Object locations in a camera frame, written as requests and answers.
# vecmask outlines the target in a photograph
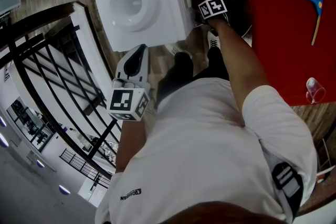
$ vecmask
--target logo on shirt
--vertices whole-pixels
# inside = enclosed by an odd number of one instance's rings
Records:
[[[127,198],[134,196],[134,195],[139,195],[141,194],[141,188],[137,188],[135,190],[132,190],[131,192],[129,192],[126,196],[121,196],[120,200],[126,200]]]

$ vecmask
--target hair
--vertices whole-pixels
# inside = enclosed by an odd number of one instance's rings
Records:
[[[203,202],[189,207],[160,224],[284,224],[276,218],[250,212],[227,202]]]

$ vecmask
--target white t-shirt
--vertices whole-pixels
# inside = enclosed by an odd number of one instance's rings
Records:
[[[165,98],[143,149],[112,177],[96,224],[156,224],[206,201],[284,220],[261,144],[302,176],[303,203],[316,178],[312,136],[270,86],[247,96],[243,118],[226,80],[198,79]]]

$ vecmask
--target window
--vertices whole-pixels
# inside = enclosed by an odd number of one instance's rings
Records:
[[[18,98],[7,109],[16,126],[23,135],[41,152],[55,134],[55,130],[42,114],[25,106]]]

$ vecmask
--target backpack strap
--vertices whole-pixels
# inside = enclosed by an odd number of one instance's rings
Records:
[[[302,201],[302,177],[288,163],[282,161],[265,148],[262,150],[271,170],[275,193],[284,209],[287,223],[292,223]]]

